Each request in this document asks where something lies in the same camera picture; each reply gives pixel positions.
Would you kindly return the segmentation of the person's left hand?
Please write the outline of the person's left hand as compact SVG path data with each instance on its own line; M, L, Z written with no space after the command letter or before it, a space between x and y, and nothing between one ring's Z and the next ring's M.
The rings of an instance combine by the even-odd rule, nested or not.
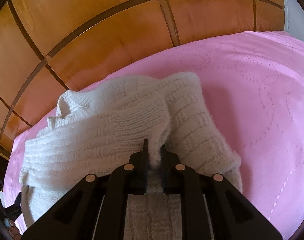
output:
M10 235L12 236L12 238L14 240L21 240L21 234L20 234L19 229L16 227L15 222L11 219L8 222L10 225L10 228L8 231L9 231Z

